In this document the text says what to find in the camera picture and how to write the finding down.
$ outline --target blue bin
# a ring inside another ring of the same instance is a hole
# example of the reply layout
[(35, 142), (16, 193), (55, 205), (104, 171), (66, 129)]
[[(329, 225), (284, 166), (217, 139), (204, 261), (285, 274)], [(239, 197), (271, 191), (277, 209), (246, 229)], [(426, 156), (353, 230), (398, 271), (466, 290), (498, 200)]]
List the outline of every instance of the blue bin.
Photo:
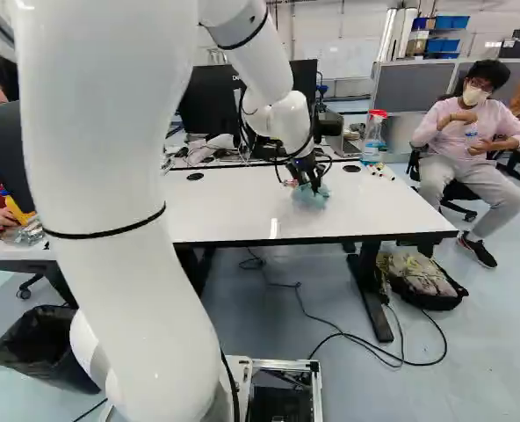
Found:
[(465, 28), (467, 28), (468, 23), (469, 23), (468, 16), (452, 16), (451, 17), (451, 27), (453, 29), (465, 29)]
[(436, 16), (436, 29), (452, 29), (452, 16)]
[(468, 16), (436, 16), (436, 29), (465, 29)]
[(459, 40), (444, 40), (441, 51), (452, 53), (457, 51), (457, 47), (459, 47)]
[(420, 29), (426, 29), (426, 21), (428, 18), (415, 18), (412, 22), (412, 30), (418, 31)]
[(426, 51), (428, 53), (441, 53), (445, 40), (428, 40)]

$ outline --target face mask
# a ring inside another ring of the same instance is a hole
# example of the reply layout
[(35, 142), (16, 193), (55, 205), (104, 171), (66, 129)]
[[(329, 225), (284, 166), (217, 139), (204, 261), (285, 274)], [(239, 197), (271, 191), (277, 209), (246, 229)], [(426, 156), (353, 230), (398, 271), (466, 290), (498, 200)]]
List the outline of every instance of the face mask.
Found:
[(463, 102), (466, 106), (476, 106), (484, 103), (490, 94), (481, 88), (467, 85), (463, 91)]

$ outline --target whiteboard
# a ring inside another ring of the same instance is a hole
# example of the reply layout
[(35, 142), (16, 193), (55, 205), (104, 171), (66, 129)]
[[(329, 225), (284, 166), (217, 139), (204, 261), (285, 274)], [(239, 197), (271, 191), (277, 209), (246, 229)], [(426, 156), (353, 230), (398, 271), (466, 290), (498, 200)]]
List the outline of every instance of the whiteboard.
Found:
[(370, 77), (379, 38), (340, 39), (298, 43), (296, 58), (319, 59), (325, 79)]

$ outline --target yellow object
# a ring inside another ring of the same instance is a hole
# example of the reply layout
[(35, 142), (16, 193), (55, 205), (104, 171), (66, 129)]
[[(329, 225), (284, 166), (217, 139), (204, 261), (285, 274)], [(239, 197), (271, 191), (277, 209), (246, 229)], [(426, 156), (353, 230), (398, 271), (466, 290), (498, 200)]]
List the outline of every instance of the yellow object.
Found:
[(22, 226), (26, 226), (28, 223), (28, 220), (32, 218), (35, 215), (35, 211), (24, 214), (18, 204), (14, 202), (14, 199), (10, 195), (6, 195), (4, 197), (4, 203), (6, 204), (6, 207), (8, 210), (16, 217), (16, 219), (19, 221), (19, 223)]

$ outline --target clear plastic container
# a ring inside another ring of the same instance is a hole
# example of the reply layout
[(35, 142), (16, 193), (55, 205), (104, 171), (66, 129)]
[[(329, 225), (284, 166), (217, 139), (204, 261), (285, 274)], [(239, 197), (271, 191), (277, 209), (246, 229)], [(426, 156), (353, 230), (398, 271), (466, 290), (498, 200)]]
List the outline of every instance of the clear plastic container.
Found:
[(477, 122), (471, 123), (470, 125), (464, 125), (465, 138), (468, 146), (479, 143), (479, 127)]
[(386, 119), (385, 110), (370, 110), (370, 119), (365, 133), (364, 147), (362, 153), (362, 163), (365, 165), (381, 162), (381, 152), (379, 149), (385, 147), (381, 137), (381, 127), (383, 120)]

